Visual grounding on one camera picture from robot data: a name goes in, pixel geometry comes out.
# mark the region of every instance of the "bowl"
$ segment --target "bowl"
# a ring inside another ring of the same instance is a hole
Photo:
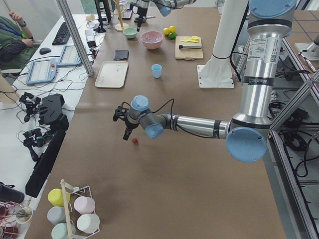
[[[159,31],[147,31],[142,34],[141,41],[147,49],[154,50],[160,47],[163,38],[163,34]]]
[[[124,29],[123,33],[127,39],[133,39],[136,37],[138,32],[136,31],[136,28],[129,27],[129,28]]]

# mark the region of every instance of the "wooden cutting board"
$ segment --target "wooden cutting board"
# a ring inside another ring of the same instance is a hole
[[[201,38],[198,37],[198,43],[195,42],[182,42],[185,36],[177,36],[175,39],[175,59],[183,60],[203,60],[203,49],[179,49],[179,45],[183,46],[202,46]]]

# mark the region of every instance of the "keyboard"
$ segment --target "keyboard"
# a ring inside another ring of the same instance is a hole
[[[69,38],[69,29],[67,28],[66,23],[63,22],[52,42],[52,45],[64,45],[68,42]]]

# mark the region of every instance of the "pink bowl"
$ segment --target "pink bowl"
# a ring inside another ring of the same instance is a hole
[[[163,38],[163,34],[158,31],[147,31],[142,34],[141,41],[147,49],[154,50],[160,47]]]

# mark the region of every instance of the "black mouse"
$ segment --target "black mouse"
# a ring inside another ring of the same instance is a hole
[[[41,55],[44,55],[44,54],[49,53],[49,52],[51,52],[51,49],[50,49],[50,48],[47,48],[47,47],[43,47],[43,48],[41,48],[40,51],[39,51],[39,53],[40,53]]]

